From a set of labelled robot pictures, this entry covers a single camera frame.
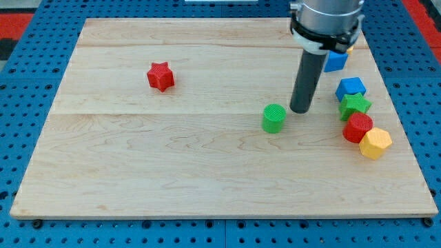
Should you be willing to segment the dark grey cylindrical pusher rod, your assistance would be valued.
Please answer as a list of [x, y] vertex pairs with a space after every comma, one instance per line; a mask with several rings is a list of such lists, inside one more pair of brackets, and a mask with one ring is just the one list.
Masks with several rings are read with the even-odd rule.
[[290, 101], [290, 109], [297, 114], [309, 111], [327, 54], [302, 51]]

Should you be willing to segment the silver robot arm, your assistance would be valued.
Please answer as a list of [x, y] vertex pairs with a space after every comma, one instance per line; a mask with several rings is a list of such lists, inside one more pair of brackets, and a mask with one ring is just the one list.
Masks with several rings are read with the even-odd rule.
[[325, 59], [330, 52], [344, 54], [358, 40], [364, 2], [357, 0], [296, 0], [289, 3], [290, 30], [302, 48], [289, 107], [308, 112]]

